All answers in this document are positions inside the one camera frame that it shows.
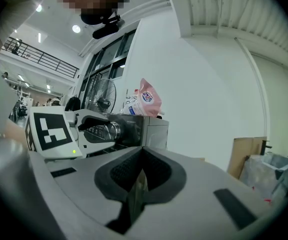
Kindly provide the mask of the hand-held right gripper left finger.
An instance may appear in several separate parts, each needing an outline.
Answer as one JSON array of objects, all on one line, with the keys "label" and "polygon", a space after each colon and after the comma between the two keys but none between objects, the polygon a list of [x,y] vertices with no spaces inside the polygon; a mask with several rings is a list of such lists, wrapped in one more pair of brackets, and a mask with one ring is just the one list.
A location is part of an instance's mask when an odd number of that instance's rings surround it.
[{"label": "hand-held right gripper left finger", "polygon": [[127,192],[104,165],[142,150],[130,147],[85,159],[45,163],[30,152],[39,190],[65,240],[144,240],[143,226],[134,228],[122,206]]}]

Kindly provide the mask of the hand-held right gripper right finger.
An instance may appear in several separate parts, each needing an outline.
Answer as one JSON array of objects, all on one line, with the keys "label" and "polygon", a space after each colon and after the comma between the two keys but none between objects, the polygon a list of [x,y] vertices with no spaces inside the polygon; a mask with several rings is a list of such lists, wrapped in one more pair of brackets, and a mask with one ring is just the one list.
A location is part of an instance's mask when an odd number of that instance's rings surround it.
[{"label": "hand-held right gripper right finger", "polygon": [[148,204],[125,233],[131,240],[250,240],[272,218],[272,207],[219,167],[200,158],[154,149],[186,172],[169,202]]}]

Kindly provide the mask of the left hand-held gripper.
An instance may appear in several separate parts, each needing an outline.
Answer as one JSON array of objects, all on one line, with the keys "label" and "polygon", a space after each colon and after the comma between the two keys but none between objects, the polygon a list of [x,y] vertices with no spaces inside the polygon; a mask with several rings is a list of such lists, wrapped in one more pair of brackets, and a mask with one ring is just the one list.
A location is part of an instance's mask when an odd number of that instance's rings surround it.
[{"label": "left hand-held gripper", "polygon": [[[107,117],[92,110],[80,109],[74,113],[79,131],[110,123]],[[25,135],[28,149],[44,159],[82,158],[115,145],[114,141],[91,133],[80,133],[77,145],[62,106],[30,108]]]}]

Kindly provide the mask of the round brushed metal knob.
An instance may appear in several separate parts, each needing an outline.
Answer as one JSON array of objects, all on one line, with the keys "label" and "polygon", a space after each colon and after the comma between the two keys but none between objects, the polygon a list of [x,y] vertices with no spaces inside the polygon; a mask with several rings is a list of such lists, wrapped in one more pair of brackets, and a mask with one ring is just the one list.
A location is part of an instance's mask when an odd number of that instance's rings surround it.
[{"label": "round brushed metal knob", "polygon": [[117,141],[121,135],[121,128],[117,122],[111,121],[103,127],[103,137],[107,141]]}]

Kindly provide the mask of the black washing machine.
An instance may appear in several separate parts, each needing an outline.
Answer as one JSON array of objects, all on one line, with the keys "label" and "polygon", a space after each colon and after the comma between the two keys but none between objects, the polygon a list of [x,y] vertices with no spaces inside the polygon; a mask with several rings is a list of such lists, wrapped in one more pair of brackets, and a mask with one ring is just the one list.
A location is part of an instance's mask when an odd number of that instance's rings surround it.
[{"label": "black washing machine", "polygon": [[[104,155],[129,147],[148,146],[158,149],[167,149],[169,122],[162,116],[150,117],[143,115],[129,115],[120,113],[102,113],[110,122],[117,122],[121,128],[121,135],[115,145],[89,154],[86,157]],[[102,139],[104,125],[97,125],[84,131]]]}]

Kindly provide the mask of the person's left forearm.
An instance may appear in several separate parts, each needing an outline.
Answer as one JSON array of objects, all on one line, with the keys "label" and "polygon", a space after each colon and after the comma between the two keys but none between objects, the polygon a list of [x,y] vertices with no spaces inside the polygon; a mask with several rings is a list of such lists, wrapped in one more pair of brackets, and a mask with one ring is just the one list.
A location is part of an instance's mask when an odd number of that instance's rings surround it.
[{"label": "person's left forearm", "polygon": [[6,138],[20,142],[25,148],[28,148],[25,130],[10,119],[7,119],[4,135]]}]

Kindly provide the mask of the black standing fan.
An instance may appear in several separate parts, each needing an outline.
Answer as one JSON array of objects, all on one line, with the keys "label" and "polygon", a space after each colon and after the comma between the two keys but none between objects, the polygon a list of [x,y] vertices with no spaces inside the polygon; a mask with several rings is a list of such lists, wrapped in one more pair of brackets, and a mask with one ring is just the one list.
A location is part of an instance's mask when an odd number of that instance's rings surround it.
[{"label": "black standing fan", "polygon": [[85,108],[98,113],[111,113],[116,102],[116,87],[110,79],[100,79],[91,88]]}]

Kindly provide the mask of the black bag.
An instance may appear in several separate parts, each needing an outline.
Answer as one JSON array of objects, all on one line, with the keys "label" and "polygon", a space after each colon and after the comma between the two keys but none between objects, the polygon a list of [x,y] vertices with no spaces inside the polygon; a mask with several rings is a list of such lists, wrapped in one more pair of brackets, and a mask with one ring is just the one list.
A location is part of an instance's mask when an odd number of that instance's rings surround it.
[{"label": "black bag", "polygon": [[73,96],[71,97],[66,106],[65,106],[65,111],[78,111],[81,108],[81,101],[78,97]]}]

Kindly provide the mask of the pink detergent pouch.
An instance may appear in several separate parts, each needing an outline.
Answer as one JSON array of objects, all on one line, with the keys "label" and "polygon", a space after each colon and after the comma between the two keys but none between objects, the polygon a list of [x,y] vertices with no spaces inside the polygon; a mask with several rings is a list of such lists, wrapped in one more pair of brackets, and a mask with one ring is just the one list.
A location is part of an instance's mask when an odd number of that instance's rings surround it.
[{"label": "pink detergent pouch", "polygon": [[156,118],[161,114],[162,100],[155,88],[144,78],[140,81],[139,89],[125,98],[121,114],[149,116]]}]

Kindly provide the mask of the large cardboard sheet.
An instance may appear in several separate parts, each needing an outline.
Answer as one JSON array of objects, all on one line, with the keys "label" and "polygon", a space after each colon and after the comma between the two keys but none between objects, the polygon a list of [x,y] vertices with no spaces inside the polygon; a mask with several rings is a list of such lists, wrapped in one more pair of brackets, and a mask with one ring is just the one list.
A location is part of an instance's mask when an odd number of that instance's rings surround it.
[{"label": "large cardboard sheet", "polygon": [[266,141],[267,137],[240,137],[233,140],[233,147],[227,172],[239,179],[244,167],[246,158],[250,155],[259,155],[262,141]]}]

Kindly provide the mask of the grey plastic storage box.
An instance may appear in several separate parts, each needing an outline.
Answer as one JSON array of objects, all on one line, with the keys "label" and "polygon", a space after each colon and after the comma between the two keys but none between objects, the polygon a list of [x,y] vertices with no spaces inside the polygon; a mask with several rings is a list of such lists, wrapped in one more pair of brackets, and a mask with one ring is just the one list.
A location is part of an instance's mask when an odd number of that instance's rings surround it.
[{"label": "grey plastic storage box", "polygon": [[251,155],[244,163],[239,180],[265,200],[277,203],[288,192],[288,157],[272,152]]}]

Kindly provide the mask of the black balcony railing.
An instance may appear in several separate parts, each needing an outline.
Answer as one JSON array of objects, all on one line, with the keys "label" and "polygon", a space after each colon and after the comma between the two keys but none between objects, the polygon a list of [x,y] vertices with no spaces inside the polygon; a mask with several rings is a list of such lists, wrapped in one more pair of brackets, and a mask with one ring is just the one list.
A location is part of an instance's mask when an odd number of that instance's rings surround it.
[{"label": "black balcony railing", "polygon": [[2,50],[30,60],[70,79],[74,79],[79,70],[76,66],[13,37],[6,40]]}]

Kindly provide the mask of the black window frame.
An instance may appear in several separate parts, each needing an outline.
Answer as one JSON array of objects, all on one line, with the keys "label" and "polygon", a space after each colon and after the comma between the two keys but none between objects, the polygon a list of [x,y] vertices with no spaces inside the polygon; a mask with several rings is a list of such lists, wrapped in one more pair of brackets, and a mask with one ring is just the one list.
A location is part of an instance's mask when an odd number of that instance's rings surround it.
[{"label": "black window frame", "polygon": [[82,81],[79,99],[81,108],[85,109],[85,100],[93,87],[100,79],[115,81],[123,75],[126,58],[135,35],[135,30],[124,34],[111,44],[96,53],[88,65],[86,75]]}]

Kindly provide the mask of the white wall pipe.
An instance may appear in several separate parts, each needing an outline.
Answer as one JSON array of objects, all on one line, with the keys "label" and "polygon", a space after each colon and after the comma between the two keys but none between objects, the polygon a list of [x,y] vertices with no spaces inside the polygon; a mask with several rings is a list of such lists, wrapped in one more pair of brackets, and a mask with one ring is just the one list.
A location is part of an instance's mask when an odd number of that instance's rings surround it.
[{"label": "white wall pipe", "polygon": [[269,104],[268,104],[268,97],[266,93],[266,89],[264,86],[264,82],[261,76],[261,73],[257,67],[257,64],[251,55],[248,48],[243,44],[243,42],[235,37],[234,40],[239,45],[240,49],[246,56],[246,59],[248,60],[248,63],[250,64],[250,67],[252,69],[252,72],[254,74],[257,88],[260,94],[260,100],[262,105],[262,111],[263,111],[263,121],[264,121],[264,135],[267,137],[267,139],[270,139],[270,113],[269,113]]}]

